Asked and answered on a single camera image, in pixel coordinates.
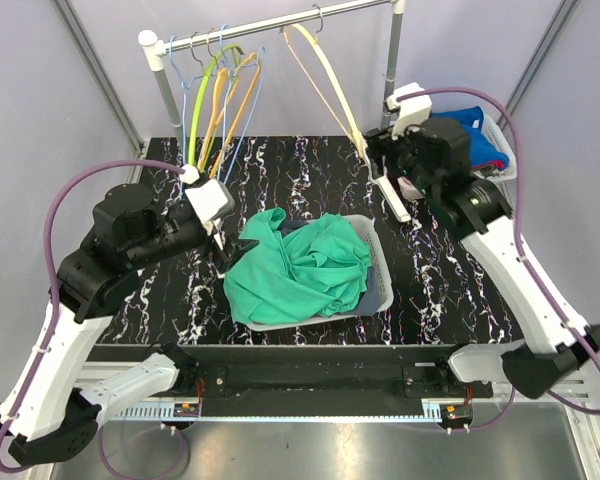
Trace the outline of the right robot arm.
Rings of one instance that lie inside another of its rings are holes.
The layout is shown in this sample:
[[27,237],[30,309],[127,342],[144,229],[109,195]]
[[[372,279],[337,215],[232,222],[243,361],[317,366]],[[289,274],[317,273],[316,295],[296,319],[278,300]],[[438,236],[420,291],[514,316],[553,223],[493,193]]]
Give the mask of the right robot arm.
[[434,384],[456,396],[470,382],[506,381],[537,399],[600,352],[600,324],[566,301],[515,232],[514,211],[498,187],[471,170],[470,137],[451,118],[409,125],[402,134],[374,129],[367,158],[406,177],[449,235],[469,252],[510,308],[522,340],[459,348],[434,371]]

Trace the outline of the green t-shirt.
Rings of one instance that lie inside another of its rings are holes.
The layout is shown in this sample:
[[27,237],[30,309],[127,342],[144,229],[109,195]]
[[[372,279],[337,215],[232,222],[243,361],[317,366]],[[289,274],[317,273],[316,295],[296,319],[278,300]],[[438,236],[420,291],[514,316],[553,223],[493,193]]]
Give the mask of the green t-shirt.
[[252,216],[239,238],[256,245],[226,273],[223,288],[237,323],[278,325],[354,310],[368,290],[371,247],[339,214],[288,233],[276,207]]

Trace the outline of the dark navy tank top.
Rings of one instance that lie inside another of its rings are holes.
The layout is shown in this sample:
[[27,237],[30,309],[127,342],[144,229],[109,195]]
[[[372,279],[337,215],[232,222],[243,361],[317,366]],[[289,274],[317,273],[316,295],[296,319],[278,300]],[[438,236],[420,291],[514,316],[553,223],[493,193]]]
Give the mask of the dark navy tank top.
[[370,264],[364,279],[365,290],[359,293],[354,307],[330,315],[316,313],[313,317],[303,319],[301,324],[315,324],[354,316],[370,316],[385,310],[393,299],[388,267],[373,221],[362,215],[348,215],[344,216],[344,219],[349,222],[350,229],[356,232],[361,242],[369,249]]

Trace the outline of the cream curved wooden hanger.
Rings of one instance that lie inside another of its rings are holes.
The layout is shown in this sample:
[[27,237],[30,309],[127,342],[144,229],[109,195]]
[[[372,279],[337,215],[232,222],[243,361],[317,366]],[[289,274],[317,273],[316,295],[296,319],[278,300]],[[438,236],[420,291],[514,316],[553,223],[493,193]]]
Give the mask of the cream curved wooden hanger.
[[[341,86],[339,78],[334,70],[328,56],[324,52],[321,47],[318,35],[311,34],[304,26],[300,23],[292,23],[287,26],[283,26],[280,28],[280,32],[283,36],[284,43],[290,52],[292,58],[296,61],[298,67],[305,75],[306,79],[309,81],[310,85],[314,89],[315,93],[320,98],[321,102],[336,122],[342,133],[347,137],[347,139],[354,146],[355,151],[360,159],[365,158],[367,142],[364,139],[364,136],[356,122],[355,115],[349,105],[347,96]],[[339,110],[330,103],[327,99],[325,93],[321,90],[318,82],[314,79],[309,69],[305,66],[301,57],[296,52],[296,49],[293,46],[292,40],[296,37],[302,38],[315,56],[316,61],[320,65],[322,69],[326,81],[331,88],[334,99],[336,100],[337,106]]]

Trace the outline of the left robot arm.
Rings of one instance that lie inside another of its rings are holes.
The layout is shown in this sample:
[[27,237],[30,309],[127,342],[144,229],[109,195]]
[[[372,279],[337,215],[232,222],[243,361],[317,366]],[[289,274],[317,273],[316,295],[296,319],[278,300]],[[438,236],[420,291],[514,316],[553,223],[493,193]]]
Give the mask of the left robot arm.
[[96,386],[80,387],[77,379],[125,298],[139,289],[139,270],[200,249],[224,274],[244,254],[246,242],[220,232],[233,206],[216,179],[196,182],[166,212],[140,184],[118,185],[94,206],[94,224],[80,247],[51,270],[54,282],[37,344],[0,403],[0,440],[13,438],[13,472],[70,460],[101,426],[137,402],[195,389],[197,362],[174,344]]

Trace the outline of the lime green hanger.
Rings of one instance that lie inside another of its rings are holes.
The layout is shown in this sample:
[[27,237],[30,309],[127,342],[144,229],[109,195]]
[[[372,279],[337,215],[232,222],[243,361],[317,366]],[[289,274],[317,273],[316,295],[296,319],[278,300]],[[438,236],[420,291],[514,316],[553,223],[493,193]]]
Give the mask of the lime green hanger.
[[228,44],[220,49],[219,52],[214,54],[211,57],[209,64],[205,67],[202,80],[198,87],[198,92],[196,95],[196,100],[194,103],[192,120],[191,120],[191,128],[190,128],[190,145],[188,147],[187,152],[187,163],[189,165],[195,164],[195,152],[196,152],[196,142],[198,138],[198,127],[200,121],[201,110],[203,106],[203,101],[206,95],[206,90],[211,79],[211,76],[214,74],[214,71],[217,69],[220,59],[224,54],[230,53],[232,59],[234,61],[234,65],[237,66],[242,56],[244,55],[244,50],[236,43]]

